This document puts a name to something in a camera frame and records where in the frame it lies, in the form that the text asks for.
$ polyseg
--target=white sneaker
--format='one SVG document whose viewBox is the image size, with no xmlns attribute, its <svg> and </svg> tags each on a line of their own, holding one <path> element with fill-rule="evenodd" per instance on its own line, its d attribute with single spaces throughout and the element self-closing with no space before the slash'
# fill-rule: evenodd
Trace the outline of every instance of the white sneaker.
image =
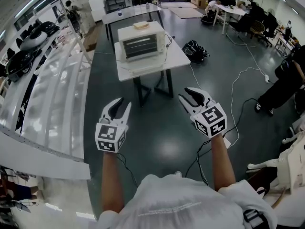
<svg viewBox="0 0 305 229">
<path fill-rule="evenodd" d="M 182 173 L 180 171 L 176 171 L 175 176 L 182 177 Z"/>
<path fill-rule="evenodd" d="M 40 190 L 37 191 L 36 196 L 37 196 L 37 199 L 40 202 L 44 202 L 44 196 L 43 196 L 43 193 Z"/>
<path fill-rule="evenodd" d="M 38 186 L 38 189 L 43 191 L 44 190 L 44 180 L 42 177 L 37 177 L 37 186 Z"/>
</svg>

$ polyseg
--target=white shirt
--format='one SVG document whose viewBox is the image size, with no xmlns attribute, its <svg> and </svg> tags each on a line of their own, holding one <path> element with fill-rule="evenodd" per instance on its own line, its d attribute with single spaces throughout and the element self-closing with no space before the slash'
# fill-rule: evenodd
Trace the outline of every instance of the white shirt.
<svg viewBox="0 0 305 229">
<path fill-rule="evenodd" d="M 245 180 L 216 192 L 188 178 L 148 175 L 119 214 L 101 214 L 97 228 L 244 229 L 249 228 L 243 216 L 247 209 L 262 212 L 269 228 L 276 228 L 273 209 Z"/>
<path fill-rule="evenodd" d="M 216 10 L 218 7 L 216 6 L 216 0 L 213 0 L 213 1 L 210 1 L 209 2 L 209 5 L 208 6 L 210 6 L 209 7 L 209 10 Z"/>
</svg>

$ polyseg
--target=black pants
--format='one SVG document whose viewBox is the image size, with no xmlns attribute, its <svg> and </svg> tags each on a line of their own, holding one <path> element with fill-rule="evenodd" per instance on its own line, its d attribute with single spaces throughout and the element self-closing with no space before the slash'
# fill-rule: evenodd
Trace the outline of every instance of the black pants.
<svg viewBox="0 0 305 229">
<path fill-rule="evenodd" d="M 268 109 L 276 109 L 288 101 L 302 86 L 302 78 L 296 73 L 286 74 L 259 97 L 259 104 Z"/>
</svg>

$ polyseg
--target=white table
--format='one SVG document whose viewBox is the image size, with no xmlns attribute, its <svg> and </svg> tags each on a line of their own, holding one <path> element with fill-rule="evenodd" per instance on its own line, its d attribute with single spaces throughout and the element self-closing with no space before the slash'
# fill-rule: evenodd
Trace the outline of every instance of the white table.
<svg viewBox="0 0 305 229">
<path fill-rule="evenodd" d="M 230 9 L 230 7 L 227 7 L 227 6 L 224 6 L 224 5 L 221 5 L 221 4 L 215 4 L 215 6 L 217 6 L 218 8 L 217 8 L 217 12 L 216 12 L 216 16 L 215 16 L 215 19 L 214 19 L 213 26 L 215 25 L 217 18 L 223 20 L 224 21 L 223 34 L 224 34 L 225 22 L 227 20 L 227 14 L 228 13 L 229 14 L 237 14 L 239 16 L 244 16 L 247 13 L 246 11 L 244 11 L 244 10 L 238 8 L 238 7 L 233 7 L 233 9 Z M 224 19 L 223 19 L 223 17 L 218 15 L 219 9 L 224 11 Z"/>
<path fill-rule="evenodd" d="M 141 15 L 141 14 L 147 14 L 147 13 L 149 15 L 149 19 L 151 20 L 152 19 L 151 13 L 152 12 L 157 12 L 160 24 L 164 28 L 163 22 L 162 22 L 162 19 L 161 19 L 161 16 L 160 16 L 160 12 L 159 12 L 160 10 L 162 10 L 162 9 L 159 8 L 158 6 L 150 3 L 149 4 L 149 9 L 146 9 L 146 4 L 142 4 L 142 5 L 137 5 L 137 6 L 122 9 L 121 10 L 122 16 L 119 16 L 117 11 L 104 15 L 102 17 L 102 21 L 106 26 L 106 33 L 107 33 L 107 39 L 108 40 L 109 40 L 109 36 L 108 36 L 108 29 L 109 29 L 110 40 L 111 40 L 113 51 L 114 51 L 114 42 L 113 42 L 113 36 L 112 36 L 112 31 L 111 31 L 111 24 L 112 23 L 122 21 L 124 19 L 128 19 L 128 18 L 138 16 L 138 15 Z"/>
<path fill-rule="evenodd" d="M 291 46 L 288 42 L 286 42 L 286 40 L 285 40 L 282 36 L 280 36 L 279 39 L 277 40 L 277 43 L 276 43 L 275 47 L 274 47 L 274 48 L 275 48 L 276 50 L 278 50 L 279 52 L 281 52 L 281 51 L 279 50 L 279 47 L 277 48 L 279 42 L 281 42 L 282 45 L 283 45 L 285 48 L 287 48 L 288 50 L 290 50 L 290 51 L 292 51 L 292 49 L 294 48 L 294 47 Z"/>
<path fill-rule="evenodd" d="M 165 36 L 165 44 L 168 43 L 169 43 L 169 39 L 167 36 Z M 143 107 L 143 105 L 145 104 L 147 97 L 151 92 L 151 88 L 141 84 L 140 76 L 152 74 L 155 72 L 161 72 L 161 77 L 158 80 L 156 86 L 154 87 L 154 90 L 155 92 L 165 94 L 173 98 L 171 69 L 188 65 L 191 63 L 188 57 L 186 57 L 184 52 L 181 50 L 181 48 L 173 39 L 172 39 L 172 44 L 168 48 L 165 48 L 163 53 L 160 53 L 156 56 L 146 57 L 130 62 L 122 62 L 121 59 L 122 49 L 120 43 L 117 42 L 115 43 L 114 46 L 115 46 L 115 57 L 116 57 L 116 65 L 118 69 L 119 80 L 122 82 L 133 79 L 133 82 L 136 84 L 138 89 L 138 96 L 141 107 Z M 158 88 L 159 84 L 161 83 L 164 77 L 164 70 L 166 71 L 166 78 L 167 78 L 169 92 L 166 92 L 163 89 Z M 142 95 L 142 90 L 146 91 L 144 97 Z"/>
</svg>

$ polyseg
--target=strap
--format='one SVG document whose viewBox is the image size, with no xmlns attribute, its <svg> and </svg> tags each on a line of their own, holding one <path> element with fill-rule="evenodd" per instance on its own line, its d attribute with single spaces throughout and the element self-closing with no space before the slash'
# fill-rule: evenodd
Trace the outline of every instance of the strap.
<svg viewBox="0 0 305 229">
<path fill-rule="evenodd" d="M 263 213 L 256 209 L 248 209 L 244 212 L 244 220 L 248 222 L 253 229 L 268 229 L 269 224 Z"/>
</svg>

